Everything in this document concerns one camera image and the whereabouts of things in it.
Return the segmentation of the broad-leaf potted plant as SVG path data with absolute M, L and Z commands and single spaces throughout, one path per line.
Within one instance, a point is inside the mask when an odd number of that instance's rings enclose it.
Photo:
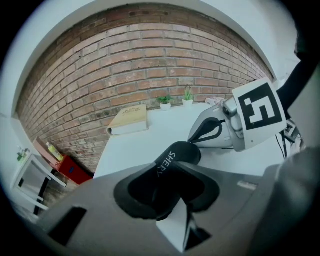
M 157 101 L 160 103 L 160 108 L 163 111 L 169 111 L 171 109 L 172 97 L 168 94 L 166 96 L 157 97 Z

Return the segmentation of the red box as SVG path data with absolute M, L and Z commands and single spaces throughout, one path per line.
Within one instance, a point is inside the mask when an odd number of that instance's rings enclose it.
M 57 165 L 58 172 L 69 178 L 77 185 L 81 185 L 91 179 L 93 176 L 83 170 L 70 156 L 65 155 L 63 160 Z

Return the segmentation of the person's right forearm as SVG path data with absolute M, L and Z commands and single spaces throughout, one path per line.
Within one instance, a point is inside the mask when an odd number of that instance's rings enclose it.
M 284 85 L 276 91 L 282 104 L 286 120 L 291 118 L 288 113 L 289 108 L 305 88 L 319 63 L 320 59 L 316 58 L 302 59 L 294 68 Z

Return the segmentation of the beige hardcover book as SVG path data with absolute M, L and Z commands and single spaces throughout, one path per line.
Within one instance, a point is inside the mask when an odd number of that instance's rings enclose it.
M 110 136 L 120 136 L 148 129 L 147 106 L 138 104 L 123 108 L 107 128 Z

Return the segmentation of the patterned paper box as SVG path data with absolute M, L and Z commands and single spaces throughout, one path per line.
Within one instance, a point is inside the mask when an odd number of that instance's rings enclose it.
M 206 98 L 205 103 L 209 104 L 210 106 L 216 106 L 216 105 L 219 105 L 224 100 L 225 99 L 221 97 L 212 97 L 212 98 Z

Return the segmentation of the yellow-green drink bottle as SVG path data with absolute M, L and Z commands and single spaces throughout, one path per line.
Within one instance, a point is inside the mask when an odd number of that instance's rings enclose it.
M 63 155 L 50 143 L 47 142 L 46 146 L 48 147 L 48 150 L 52 153 L 52 155 L 59 161 L 61 162 L 64 157 Z

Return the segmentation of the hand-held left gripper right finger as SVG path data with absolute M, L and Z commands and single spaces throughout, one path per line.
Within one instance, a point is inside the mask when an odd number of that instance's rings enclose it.
M 262 177 L 178 163 L 185 256 L 246 256 L 261 217 Z

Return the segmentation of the white side table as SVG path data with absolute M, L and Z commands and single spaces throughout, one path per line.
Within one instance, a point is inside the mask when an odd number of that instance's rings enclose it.
M 32 153 L 18 165 L 9 186 L 12 203 L 34 219 L 69 191 L 68 179 Z

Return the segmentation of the spiky potted plant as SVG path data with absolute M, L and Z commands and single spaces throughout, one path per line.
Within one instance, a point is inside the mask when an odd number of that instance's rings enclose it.
M 192 93 L 192 88 L 190 86 L 186 87 L 184 90 L 182 104 L 184 107 L 189 108 L 192 106 L 193 101 L 194 101 L 194 95 Z

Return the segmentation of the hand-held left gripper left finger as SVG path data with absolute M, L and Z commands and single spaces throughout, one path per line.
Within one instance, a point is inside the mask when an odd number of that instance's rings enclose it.
M 163 221 L 132 218 L 116 203 L 114 189 L 144 164 L 94 178 L 80 185 L 37 221 L 37 237 L 59 256 L 181 256 L 181 207 Z

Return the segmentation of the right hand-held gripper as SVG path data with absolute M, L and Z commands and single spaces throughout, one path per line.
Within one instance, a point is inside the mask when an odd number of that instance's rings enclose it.
M 232 90 L 232 98 L 204 110 L 188 141 L 201 149 L 251 149 L 287 127 L 280 98 L 264 77 Z

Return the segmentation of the pink long box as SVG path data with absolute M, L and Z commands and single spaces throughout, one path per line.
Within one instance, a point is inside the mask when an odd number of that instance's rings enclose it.
M 32 144 L 49 164 L 53 166 L 58 166 L 60 164 L 58 159 L 49 151 L 49 148 L 42 142 L 39 137 L 36 137 Z

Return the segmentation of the trailing green plant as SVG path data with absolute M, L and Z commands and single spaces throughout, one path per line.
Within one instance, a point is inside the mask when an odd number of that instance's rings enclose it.
M 17 153 L 17 161 L 21 162 L 24 160 L 27 155 L 30 153 L 30 150 L 28 148 L 22 149 L 20 146 L 18 147 L 18 153 Z

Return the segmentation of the black zippered pouch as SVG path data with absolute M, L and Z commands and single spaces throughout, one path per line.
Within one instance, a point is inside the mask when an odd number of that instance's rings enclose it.
M 173 143 L 155 161 L 155 166 L 140 173 L 128 185 L 132 203 L 128 214 L 133 218 L 163 220 L 180 200 L 176 185 L 177 162 L 198 164 L 201 153 L 186 141 Z

